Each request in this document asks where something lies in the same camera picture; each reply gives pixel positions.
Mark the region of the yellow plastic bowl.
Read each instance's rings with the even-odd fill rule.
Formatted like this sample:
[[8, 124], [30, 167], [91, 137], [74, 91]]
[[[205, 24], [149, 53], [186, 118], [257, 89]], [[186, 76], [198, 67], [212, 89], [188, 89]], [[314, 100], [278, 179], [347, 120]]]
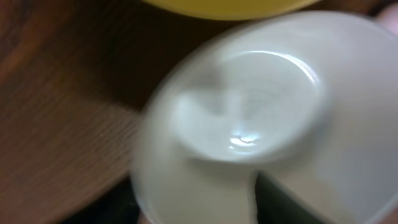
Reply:
[[219, 21], [242, 21], [295, 11], [317, 0], [144, 0], [184, 16]]

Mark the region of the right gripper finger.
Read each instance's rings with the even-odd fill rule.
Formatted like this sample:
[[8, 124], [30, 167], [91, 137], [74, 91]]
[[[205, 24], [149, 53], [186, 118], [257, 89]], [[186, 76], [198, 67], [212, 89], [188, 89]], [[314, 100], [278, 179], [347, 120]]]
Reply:
[[254, 191], [258, 224], [323, 224], [262, 172], [257, 175]]

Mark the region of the white plastic bowl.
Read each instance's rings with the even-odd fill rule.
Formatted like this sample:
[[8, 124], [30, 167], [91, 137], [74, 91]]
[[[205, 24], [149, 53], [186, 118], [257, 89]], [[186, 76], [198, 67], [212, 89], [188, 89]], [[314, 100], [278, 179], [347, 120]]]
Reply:
[[254, 223], [257, 175], [324, 223], [397, 208], [397, 36], [308, 11], [203, 45], [152, 95], [133, 150], [152, 223]]

